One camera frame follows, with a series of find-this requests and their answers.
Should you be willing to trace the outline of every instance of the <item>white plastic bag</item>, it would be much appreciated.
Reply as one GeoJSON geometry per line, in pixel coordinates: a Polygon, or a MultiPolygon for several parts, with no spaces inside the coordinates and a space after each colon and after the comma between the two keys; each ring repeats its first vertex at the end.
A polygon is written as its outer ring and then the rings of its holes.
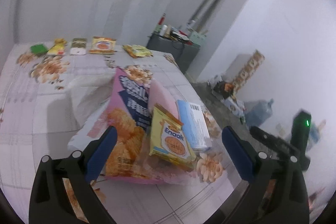
{"type": "Polygon", "coordinates": [[[74,135],[68,143],[69,150],[83,151],[93,140],[97,140],[104,133],[104,129],[95,137],[87,134],[93,128],[95,122],[102,116],[109,103],[112,92],[113,74],[84,75],[72,80],[68,86],[68,93],[72,102],[72,111],[81,130],[74,135]]]}
{"type": "Polygon", "coordinates": [[[211,89],[213,89],[217,85],[217,83],[221,81],[222,81],[222,76],[216,75],[215,77],[212,77],[211,79],[207,81],[207,85],[211,87],[211,89]]]}
{"type": "Polygon", "coordinates": [[[68,85],[72,111],[80,127],[112,93],[114,73],[82,75],[68,85]]]}

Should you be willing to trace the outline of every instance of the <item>yellow snack bag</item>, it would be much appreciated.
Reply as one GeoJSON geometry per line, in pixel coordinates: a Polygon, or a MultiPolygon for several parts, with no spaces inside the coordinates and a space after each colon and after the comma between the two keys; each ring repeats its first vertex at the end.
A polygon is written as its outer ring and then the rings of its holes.
{"type": "Polygon", "coordinates": [[[158,155],[182,169],[192,170],[196,155],[181,130],[182,125],[161,105],[156,104],[153,109],[149,155],[158,155]]]}
{"type": "Polygon", "coordinates": [[[152,56],[149,49],[140,45],[123,45],[123,49],[133,58],[152,56]]]}
{"type": "Polygon", "coordinates": [[[48,50],[48,55],[64,55],[65,45],[67,41],[64,38],[56,38],[54,45],[48,50]]]}
{"type": "Polygon", "coordinates": [[[91,54],[114,54],[116,40],[107,37],[92,37],[91,54]]]}

